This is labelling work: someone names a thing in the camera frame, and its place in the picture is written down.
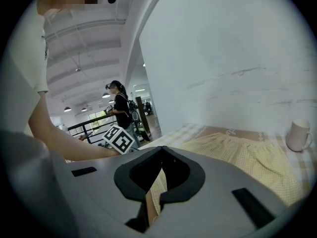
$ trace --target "woman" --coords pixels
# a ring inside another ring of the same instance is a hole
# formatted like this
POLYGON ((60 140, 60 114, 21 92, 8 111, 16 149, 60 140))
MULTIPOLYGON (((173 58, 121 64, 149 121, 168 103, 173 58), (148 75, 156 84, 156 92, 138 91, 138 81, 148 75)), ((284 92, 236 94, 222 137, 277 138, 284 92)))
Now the woman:
POLYGON ((128 106, 128 96, 124 86, 119 81, 114 80, 113 82, 111 82, 109 90, 111 94, 115 94, 114 109, 112 109, 109 113, 114 114, 117 119, 118 125, 124 128, 125 131, 128 132, 129 135, 135 139, 132 147, 141 147, 141 144, 133 128, 128 106))

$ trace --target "black slot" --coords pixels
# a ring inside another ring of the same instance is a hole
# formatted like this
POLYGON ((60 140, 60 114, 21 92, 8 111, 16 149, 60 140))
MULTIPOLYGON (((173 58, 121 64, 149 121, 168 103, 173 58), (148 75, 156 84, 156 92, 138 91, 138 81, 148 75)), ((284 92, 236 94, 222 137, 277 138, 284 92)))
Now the black slot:
POLYGON ((83 176, 83 175, 92 173, 94 171, 97 171, 97 169, 95 169, 94 167, 88 167, 84 169, 73 170, 72 173, 75 177, 78 177, 78 176, 83 176))
POLYGON ((273 215, 246 188, 233 190, 232 194, 258 229, 274 220, 273 215))
POLYGON ((147 211, 146 203, 141 204, 138 216, 134 219, 129 220, 125 224, 136 231, 144 233, 146 229, 149 227, 148 211, 147 211))

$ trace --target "mug handle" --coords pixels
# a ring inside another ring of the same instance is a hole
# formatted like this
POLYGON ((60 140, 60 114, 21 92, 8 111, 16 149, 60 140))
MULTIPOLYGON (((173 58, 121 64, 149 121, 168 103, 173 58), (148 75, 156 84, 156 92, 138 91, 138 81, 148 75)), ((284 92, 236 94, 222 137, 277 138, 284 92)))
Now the mug handle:
POLYGON ((310 147, 310 145, 311 145, 312 142, 313 142, 313 137, 312 137, 312 135, 311 135, 309 132, 307 132, 307 134, 308 134, 308 136, 311 136, 311 141, 308 143, 308 145, 307 145, 306 147, 303 147, 302 150, 306 150, 308 147, 310 147))

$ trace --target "wooden pillar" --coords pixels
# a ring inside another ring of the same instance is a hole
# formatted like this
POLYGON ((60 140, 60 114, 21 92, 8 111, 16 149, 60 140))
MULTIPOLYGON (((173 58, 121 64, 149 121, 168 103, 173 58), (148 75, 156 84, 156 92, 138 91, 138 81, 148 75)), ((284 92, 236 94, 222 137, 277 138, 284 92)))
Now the wooden pillar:
POLYGON ((142 122, 143 128, 144 128, 146 133, 151 133, 147 117, 146 117, 146 115, 144 113, 141 97, 136 97, 135 101, 136 101, 138 109, 139 109, 139 114, 140 114, 140 118, 141 118, 141 122, 142 122))

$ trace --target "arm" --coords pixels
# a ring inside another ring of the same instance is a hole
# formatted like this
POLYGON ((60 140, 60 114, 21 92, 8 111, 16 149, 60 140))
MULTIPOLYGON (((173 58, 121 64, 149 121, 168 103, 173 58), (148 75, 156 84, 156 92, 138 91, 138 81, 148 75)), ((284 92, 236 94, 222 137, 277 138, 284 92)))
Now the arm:
POLYGON ((119 111, 119 110, 116 110, 116 109, 113 109, 111 112, 113 114, 122 114, 122 113, 124 113, 124 111, 119 111))
POLYGON ((80 141, 59 128, 56 128, 50 119, 45 93, 40 92, 39 94, 41 98, 29 119, 29 126, 34 137, 43 141, 48 149, 59 152, 65 159, 72 161, 120 155, 111 149, 80 141))

